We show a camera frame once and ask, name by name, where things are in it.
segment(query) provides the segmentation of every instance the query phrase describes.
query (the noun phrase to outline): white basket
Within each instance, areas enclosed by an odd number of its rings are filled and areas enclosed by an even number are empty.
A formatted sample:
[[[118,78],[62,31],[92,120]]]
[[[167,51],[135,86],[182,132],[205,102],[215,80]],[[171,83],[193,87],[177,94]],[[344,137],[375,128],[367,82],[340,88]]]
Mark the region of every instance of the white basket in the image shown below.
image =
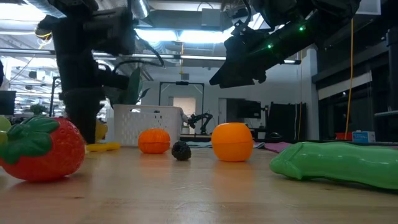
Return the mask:
[[[170,135],[170,145],[180,139],[181,108],[174,106],[114,105],[114,138],[122,146],[138,146],[141,132],[161,128]]]

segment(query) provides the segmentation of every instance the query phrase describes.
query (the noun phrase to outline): red strawberry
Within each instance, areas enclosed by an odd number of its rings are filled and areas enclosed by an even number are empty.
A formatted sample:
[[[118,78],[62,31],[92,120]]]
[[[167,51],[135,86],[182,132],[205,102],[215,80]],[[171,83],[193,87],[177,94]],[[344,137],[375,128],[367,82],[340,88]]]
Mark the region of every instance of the red strawberry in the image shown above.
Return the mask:
[[[7,132],[0,144],[0,165],[13,177],[31,182],[61,179],[79,169],[85,143],[64,118],[34,116]]]

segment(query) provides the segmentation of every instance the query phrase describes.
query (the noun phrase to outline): black ball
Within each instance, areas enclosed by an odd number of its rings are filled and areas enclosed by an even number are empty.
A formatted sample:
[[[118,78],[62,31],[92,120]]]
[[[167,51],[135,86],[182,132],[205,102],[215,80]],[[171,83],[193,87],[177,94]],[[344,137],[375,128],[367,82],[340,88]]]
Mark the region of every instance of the black ball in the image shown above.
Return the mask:
[[[172,149],[172,155],[178,161],[187,161],[191,158],[191,148],[187,145],[187,143],[179,141],[176,142]]]

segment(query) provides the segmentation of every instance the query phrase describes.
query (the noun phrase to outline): toy cucumber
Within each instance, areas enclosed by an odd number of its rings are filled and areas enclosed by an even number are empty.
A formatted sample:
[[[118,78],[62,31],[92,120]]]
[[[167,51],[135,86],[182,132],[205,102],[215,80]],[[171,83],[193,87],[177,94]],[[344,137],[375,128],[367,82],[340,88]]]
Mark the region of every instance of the toy cucumber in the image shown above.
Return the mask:
[[[269,164],[277,174],[298,180],[325,178],[398,190],[398,150],[345,142],[300,142]]]

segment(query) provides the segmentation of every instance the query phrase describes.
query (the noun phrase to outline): large orange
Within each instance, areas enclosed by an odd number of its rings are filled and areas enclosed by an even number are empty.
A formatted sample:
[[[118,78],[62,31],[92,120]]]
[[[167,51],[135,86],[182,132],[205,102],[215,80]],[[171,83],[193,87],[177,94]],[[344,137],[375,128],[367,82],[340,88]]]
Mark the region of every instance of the large orange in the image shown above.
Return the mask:
[[[143,153],[161,154],[170,148],[170,135],[163,129],[148,129],[139,135],[138,147]]]
[[[250,129],[243,123],[226,123],[217,126],[211,135],[216,156],[221,161],[242,162],[253,152]]]

